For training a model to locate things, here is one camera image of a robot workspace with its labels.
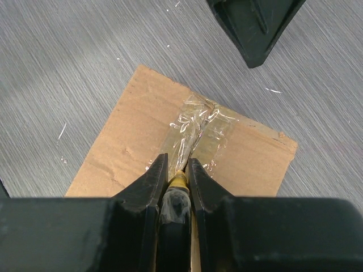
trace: tape strip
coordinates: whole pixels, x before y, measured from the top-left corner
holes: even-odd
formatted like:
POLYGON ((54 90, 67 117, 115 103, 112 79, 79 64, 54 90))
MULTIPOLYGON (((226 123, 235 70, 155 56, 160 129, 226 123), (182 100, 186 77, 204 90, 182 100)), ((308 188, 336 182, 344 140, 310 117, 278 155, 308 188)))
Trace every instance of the tape strip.
POLYGON ((228 134, 238 121, 238 114, 197 94, 189 97, 180 109, 160 153, 168 153, 169 178, 184 169, 188 158, 197 158, 209 175, 213 175, 216 159, 226 148, 228 134))

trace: brushed metal floor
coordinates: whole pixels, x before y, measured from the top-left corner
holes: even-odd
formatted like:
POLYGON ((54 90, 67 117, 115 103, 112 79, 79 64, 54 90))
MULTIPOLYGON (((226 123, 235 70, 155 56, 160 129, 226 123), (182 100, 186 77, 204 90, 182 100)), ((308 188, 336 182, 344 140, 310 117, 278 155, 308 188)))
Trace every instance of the brushed metal floor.
POLYGON ((204 1, 0 0, 1 179, 63 195, 144 63, 297 140, 281 196, 363 211, 362 25, 359 0, 308 0, 249 70, 204 1))

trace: cardboard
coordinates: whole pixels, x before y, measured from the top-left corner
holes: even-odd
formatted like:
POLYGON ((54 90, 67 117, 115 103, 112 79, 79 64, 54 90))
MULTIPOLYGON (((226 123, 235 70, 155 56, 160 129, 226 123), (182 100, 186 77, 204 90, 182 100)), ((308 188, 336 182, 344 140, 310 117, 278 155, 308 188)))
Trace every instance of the cardboard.
MULTIPOLYGON (((145 173, 160 153, 170 123, 196 95, 189 88, 139 66, 74 178, 67 197, 111 197, 145 173)), ((238 117, 216 152, 208 127, 193 153, 213 159, 212 177, 234 195, 275 196, 297 143, 283 133, 218 105, 238 117)))

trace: clear tape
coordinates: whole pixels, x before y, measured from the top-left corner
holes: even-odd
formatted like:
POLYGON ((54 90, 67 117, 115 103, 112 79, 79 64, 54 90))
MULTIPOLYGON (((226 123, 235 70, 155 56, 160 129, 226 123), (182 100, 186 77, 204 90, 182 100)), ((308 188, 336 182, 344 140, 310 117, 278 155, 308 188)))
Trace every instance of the clear tape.
POLYGON ((237 120, 237 113, 204 97, 192 95, 185 101, 161 148, 168 153, 169 179, 185 168, 191 155, 212 172, 237 120))

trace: yellow tip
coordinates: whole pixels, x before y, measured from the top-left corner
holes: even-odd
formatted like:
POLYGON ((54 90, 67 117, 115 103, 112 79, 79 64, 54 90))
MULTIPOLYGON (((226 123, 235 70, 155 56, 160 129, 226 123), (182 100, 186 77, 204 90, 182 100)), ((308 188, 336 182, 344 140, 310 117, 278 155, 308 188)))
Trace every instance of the yellow tip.
POLYGON ((175 176, 171 179, 169 186, 181 187, 188 189, 188 180, 185 173, 181 170, 176 171, 175 176))

